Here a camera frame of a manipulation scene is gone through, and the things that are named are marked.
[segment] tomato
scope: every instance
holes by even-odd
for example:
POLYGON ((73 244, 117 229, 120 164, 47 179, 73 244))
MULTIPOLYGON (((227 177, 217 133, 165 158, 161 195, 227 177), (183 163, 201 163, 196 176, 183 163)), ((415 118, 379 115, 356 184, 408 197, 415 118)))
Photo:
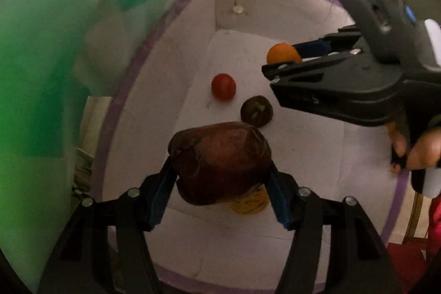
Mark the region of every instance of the tomato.
POLYGON ((211 81, 211 93, 216 99, 231 100, 236 94, 236 82, 228 74, 217 74, 211 81))

